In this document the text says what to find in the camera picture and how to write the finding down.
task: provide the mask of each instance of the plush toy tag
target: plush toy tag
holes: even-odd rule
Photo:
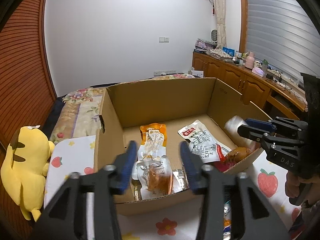
[[[40,127],[40,125],[36,125],[36,126],[27,126],[28,129],[32,130],[32,129],[38,129]]]

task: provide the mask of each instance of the yellow plush toy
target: yellow plush toy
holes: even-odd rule
[[[25,126],[14,133],[1,167],[3,186],[20,206],[26,220],[35,221],[41,215],[45,177],[54,144],[48,141],[39,126]]]

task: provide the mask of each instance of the cabinet door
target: cabinet door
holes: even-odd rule
[[[247,76],[242,86],[242,98],[241,101],[248,105],[250,101],[255,103],[261,109],[264,107],[267,97],[269,95],[270,88],[264,85],[262,82]]]
[[[198,55],[193,55],[193,61],[192,66],[195,68],[195,70],[201,70],[204,71],[204,58]]]
[[[206,63],[205,77],[215,77],[221,78],[223,66],[222,64],[217,64],[215,62],[208,61]]]
[[[229,66],[224,67],[222,81],[228,84],[230,87],[240,92],[244,79],[245,75],[241,71]]]

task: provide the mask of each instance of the beige curtain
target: beige curtain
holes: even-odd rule
[[[226,35],[226,0],[214,0],[217,15],[218,48],[227,46]]]

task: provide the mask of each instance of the slatted wooden door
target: slatted wooden door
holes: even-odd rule
[[[17,128],[43,125],[56,98],[44,47],[44,3],[23,0],[0,32],[0,141],[4,148]],[[4,157],[0,152],[0,166]],[[13,231],[26,239],[31,226],[2,182],[0,209]]]

